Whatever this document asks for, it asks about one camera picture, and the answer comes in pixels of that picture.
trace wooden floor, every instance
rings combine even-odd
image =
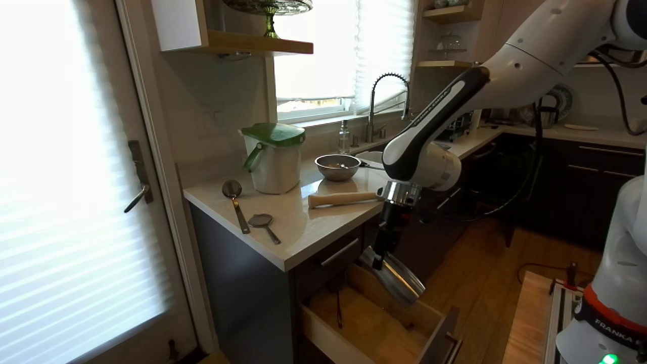
[[[500,224],[479,221],[450,246],[423,300],[440,311],[459,307],[459,364],[500,364],[522,290],[520,271],[564,279],[576,263],[577,280],[590,280],[599,260],[594,251],[524,229],[506,246]]]

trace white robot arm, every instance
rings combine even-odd
[[[571,66],[603,45],[647,48],[644,0],[543,0],[535,12],[480,66],[471,66],[447,85],[382,155],[387,186],[384,221],[372,259],[385,257],[397,238],[397,208],[415,205],[411,190],[450,188],[459,159],[434,140],[455,117],[483,108],[530,106],[550,91]],[[587,290],[590,319],[571,319],[558,336],[570,364],[599,362],[616,352],[622,362],[647,360],[647,184],[628,181],[616,203],[603,265]]]

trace window blind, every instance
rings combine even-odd
[[[170,302],[91,33],[82,1],[0,12],[0,362],[70,362]]]
[[[274,57],[276,101],[349,99],[349,111],[366,111],[372,82],[384,73],[411,75],[415,45],[413,0],[325,0],[296,16],[276,16],[282,38],[315,45],[309,57]],[[376,101],[405,91],[384,78]]]

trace upper cabinet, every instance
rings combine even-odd
[[[419,66],[468,66],[487,61],[539,1],[448,0],[447,6],[436,6],[436,0],[420,0]]]
[[[314,52],[311,43],[264,36],[264,16],[237,14],[221,0],[151,0],[151,7],[159,50]]]

